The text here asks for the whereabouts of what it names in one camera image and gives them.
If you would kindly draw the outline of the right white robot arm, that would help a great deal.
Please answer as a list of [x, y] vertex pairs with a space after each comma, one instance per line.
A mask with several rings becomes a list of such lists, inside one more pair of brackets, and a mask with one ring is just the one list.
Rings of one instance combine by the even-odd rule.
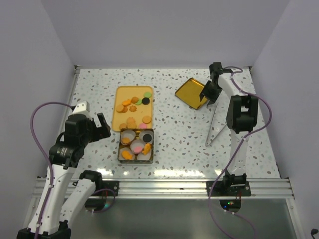
[[226, 195], [234, 195], [246, 183], [246, 154], [249, 134], [257, 124], [259, 100], [244, 93], [232, 80], [235, 72], [222, 67], [220, 62], [209, 66], [210, 80], [207, 81], [199, 98], [207, 98], [216, 103], [220, 94], [229, 98], [226, 124], [231, 131], [231, 155], [225, 167], [222, 190]]

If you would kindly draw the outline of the gold tin lid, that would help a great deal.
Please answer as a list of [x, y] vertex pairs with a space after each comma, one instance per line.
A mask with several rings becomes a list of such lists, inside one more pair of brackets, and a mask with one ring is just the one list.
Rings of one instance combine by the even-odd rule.
[[195, 110], [200, 109], [206, 102], [207, 98], [200, 97], [200, 93], [204, 89], [204, 84], [195, 78], [189, 78], [175, 92], [175, 96], [182, 100]]

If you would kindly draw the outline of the orange flower cookie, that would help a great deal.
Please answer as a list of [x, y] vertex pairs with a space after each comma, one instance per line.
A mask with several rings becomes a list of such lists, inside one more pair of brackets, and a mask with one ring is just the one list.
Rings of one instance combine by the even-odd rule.
[[121, 144], [122, 145], [128, 145], [130, 144], [131, 140], [128, 137], [121, 138]]

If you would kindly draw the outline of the black sandwich cookie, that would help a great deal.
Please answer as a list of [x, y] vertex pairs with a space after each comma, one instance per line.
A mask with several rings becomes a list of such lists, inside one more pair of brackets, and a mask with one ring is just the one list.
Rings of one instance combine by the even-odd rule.
[[151, 142], [151, 141], [152, 141], [152, 139], [153, 139], [153, 137], [152, 137], [152, 135], [151, 135], [151, 134], [149, 134], [149, 133], [144, 134], [144, 136], [143, 136], [143, 141], [144, 141], [144, 142], [146, 142], [146, 143]]
[[149, 98], [144, 97], [144, 98], [142, 99], [142, 104], [143, 104], [143, 105], [148, 105], [149, 103], [150, 103], [150, 99], [149, 99]]

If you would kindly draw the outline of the metal tongs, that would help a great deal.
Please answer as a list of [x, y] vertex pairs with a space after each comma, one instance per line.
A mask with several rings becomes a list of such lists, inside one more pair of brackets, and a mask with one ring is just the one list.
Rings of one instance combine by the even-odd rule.
[[205, 141], [205, 146], [208, 147], [226, 126], [226, 109], [224, 104], [219, 102], [213, 104], [209, 102], [206, 108], [209, 109], [210, 113], [212, 113]]

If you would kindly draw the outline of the orange fish cookie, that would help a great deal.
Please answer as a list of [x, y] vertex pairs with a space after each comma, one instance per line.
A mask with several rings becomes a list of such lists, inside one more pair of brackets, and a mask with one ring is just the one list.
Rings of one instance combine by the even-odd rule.
[[144, 149], [142, 150], [142, 154], [147, 155], [151, 149], [152, 149], [151, 144], [149, 144], [149, 143], [145, 144]]
[[123, 151], [121, 153], [121, 156], [125, 159], [125, 160], [132, 160], [133, 159], [133, 155], [130, 154], [128, 151]]

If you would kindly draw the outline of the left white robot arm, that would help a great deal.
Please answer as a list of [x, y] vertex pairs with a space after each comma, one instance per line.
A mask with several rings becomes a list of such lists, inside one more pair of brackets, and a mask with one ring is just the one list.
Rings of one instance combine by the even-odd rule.
[[48, 173], [36, 212], [28, 227], [19, 230], [18, 239], [69, 239], [71, 225], [87, 199], [102, 193], [101, 173], [85, 170], [71, 196], [65, 199], [85, 147], [111, 136], [104, 115], [98, 113], [97, 117], [100, 127], [84, 114], [72, 114], [66, 120], [65, 131], [49, 150]]

